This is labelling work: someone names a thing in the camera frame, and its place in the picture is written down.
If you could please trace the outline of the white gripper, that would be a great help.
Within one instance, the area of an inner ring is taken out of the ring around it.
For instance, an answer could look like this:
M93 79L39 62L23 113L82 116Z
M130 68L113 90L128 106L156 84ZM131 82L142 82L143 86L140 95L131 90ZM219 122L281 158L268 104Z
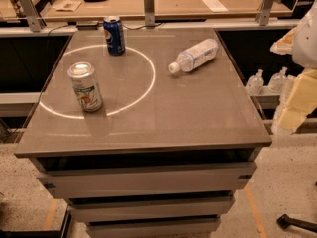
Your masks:
M305 68L295 79L278 126L295 132L307 116L317 108L317 7L313 6L299 21L274 42L270 50L279 55L291 55L295 63Z

